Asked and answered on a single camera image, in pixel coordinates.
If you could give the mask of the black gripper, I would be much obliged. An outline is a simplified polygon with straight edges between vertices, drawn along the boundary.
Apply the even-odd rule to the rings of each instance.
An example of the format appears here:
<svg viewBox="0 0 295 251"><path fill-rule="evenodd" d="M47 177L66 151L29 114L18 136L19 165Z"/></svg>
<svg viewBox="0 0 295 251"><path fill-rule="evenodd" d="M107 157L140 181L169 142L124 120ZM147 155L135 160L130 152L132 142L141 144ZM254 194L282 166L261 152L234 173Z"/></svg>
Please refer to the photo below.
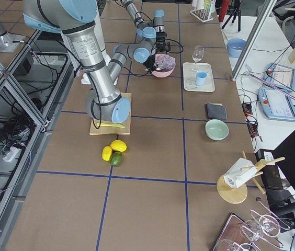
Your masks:
<svg viewBox="0 0 295 251"><path fill-rule="evenodd" d="M168 54L171 50L171 45L169 42L166 42L167 33L160 31L156 33L156 52L165 52Z"/></svg>
<svg viewBox="0 0 295 251"><path fill-rule="evenodd" d="M146 72L152 73L158 70L158 64L155 63L155 51L152 51L143 65L145 66Z"/></svg>

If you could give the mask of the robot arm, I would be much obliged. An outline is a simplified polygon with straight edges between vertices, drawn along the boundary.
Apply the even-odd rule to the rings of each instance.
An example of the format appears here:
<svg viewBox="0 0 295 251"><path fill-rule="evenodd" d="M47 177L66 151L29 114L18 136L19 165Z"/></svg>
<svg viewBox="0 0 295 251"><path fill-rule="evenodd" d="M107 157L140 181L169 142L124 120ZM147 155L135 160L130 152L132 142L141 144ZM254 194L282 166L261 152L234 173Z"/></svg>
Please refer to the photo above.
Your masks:
<svg viewBox="0 0 295 251"><path fill-rule="evenodd" d="M138 44L119 45L109 63L105 52L101 24L97 20L96 1L24 1L24 21L33 29L62 33L69 38L84 73L93 85L86 99L88 114L113 123L123 123L129 117L131 102L114 85L128 59L139 63L154 63L157 32L164 27L164 12L158 9L154 18L145 22L133 1L121 1L130 14Z"/></svg>
<svg viewBox="0 0 295 251"><path fill-rule="evenodd" d="M120 1L121 6L124 7L133 20L134 25L137 28L137 34L140 38L143 37L144 31L155 31L156 42L155 47L157 52L169 53L171 46L169 42L166 42L167 33L165 30L165 14L162 9L154 11L153 19L145 21L142 17L142 12L138 11L133 1Z"/></svg>

